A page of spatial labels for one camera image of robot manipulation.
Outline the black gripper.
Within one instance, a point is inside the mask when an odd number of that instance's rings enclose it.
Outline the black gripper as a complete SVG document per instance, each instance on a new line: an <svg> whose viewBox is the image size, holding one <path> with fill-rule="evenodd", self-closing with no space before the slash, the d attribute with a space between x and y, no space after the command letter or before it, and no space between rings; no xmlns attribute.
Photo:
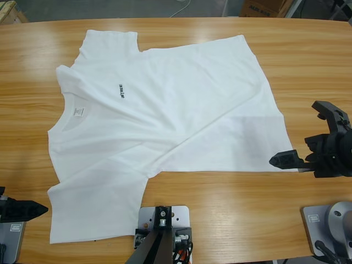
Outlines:
<svg viewBox="0 0 352 264"><path fill-rule="evenodd" d="M30 221L48 211L48 207L31 200L7 200L5 187L0 187L0 216L5 221Z"/></svg>
<svg viewBox="0 0 352 264"><path fill-rule="evenodd" d="M305 161L317 162L314 172L316 178L351 177L351 130L344 134L306 137L305 143L311 151ZM299 172L314 170L314 164L304 162L296 150L275 154L269 164L280 169L297 169Z"/></svg>

